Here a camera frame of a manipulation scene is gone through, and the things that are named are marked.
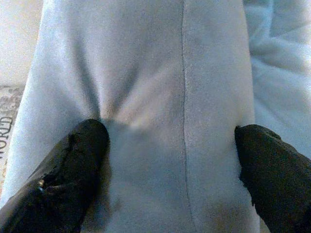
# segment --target white blanket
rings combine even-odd
[[[293,35],[310,24],[290,27],[303,1],[281,2],[245,1],[253,84],[240,0],[45,0],[0,206],[98,118],[109,164],[82,232],[258,233],[235,127],[262,124],[310,151],[310,37]]]

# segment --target seam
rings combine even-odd
[[[274,1],[271,2],[270,6],[270,19],[269,19],[269,29],[268,29],[268,37],[271,35],[271,27],[274,19]]]
[[[188,200],[188,209],[190,212],[190,217],[192,224],[194,226],[195,231],[193,233],[197,233],[196,226],[193,220],[193,214],[191,210],[190,198],[189,198],[189,189],[188,189],[188,179],[187,179],[187,151],[186,151],[186,139],[185,139],[185,102],[186,102],[186,75],[185,75],[185,58],[184,58],[184,11],[185,11],[185,0],[183,0],[183,10],[182,10],[182,23],[181,23],[181,46],[182,46],[182,68],[183,68],[183,78],[184,78],[184,99],[183,99],[183,144],[184,144],[184,152],[185,152],[185,183],[186,183],[186,192],[187,192],[187,200]]]

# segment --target bed sheet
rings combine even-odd
[[[311,159],[311,1],[245,0],[256,123]]]

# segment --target light blue plush fabric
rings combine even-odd
[[[234,141],[255,123],[241,0],[45,0],[1,206],[87,118],[111,148],[82,232],[259,233]]]

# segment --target fleece fabric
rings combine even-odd
[[[308,1],[295,2],[45,0],[0,206],[94,118],[111,148],[83,233],[259,233],[234,129],[310,151],[310,37],[294,33]]]

